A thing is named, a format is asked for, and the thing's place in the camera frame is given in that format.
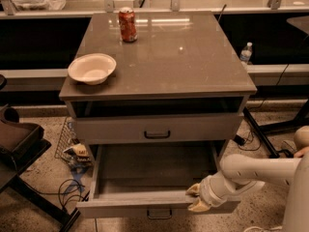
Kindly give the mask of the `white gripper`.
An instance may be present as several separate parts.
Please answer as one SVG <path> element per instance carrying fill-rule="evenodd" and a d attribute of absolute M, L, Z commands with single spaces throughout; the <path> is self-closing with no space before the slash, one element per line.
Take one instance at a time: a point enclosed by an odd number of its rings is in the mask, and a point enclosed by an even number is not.
<path fill-rule="evenodd" d="M 194 213 L 203 213 L 212 207 L 221 206 L 227 201 L 224 196 L 225 190 L 222 176 L 209 175 L 201 183 L 196 183 L 186 190 L 186 195 L 200 195 L 188 206 L 188 210 Z"/>

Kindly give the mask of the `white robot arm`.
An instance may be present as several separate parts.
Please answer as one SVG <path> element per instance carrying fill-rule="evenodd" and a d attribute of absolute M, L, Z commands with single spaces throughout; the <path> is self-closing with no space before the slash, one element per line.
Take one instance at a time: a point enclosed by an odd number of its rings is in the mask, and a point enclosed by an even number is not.
<path fill-rule="evenodd" d="M 309 155 L 292 159 L 253 159 L 232 154 L 220 162 L 220 170 L 194 184 L 186 195 L 194 197 L 191 212 L 219 207 L 231 197 L 261 189 L 265 183 L 288 187 L 282 232 L 308 232 Z"/>

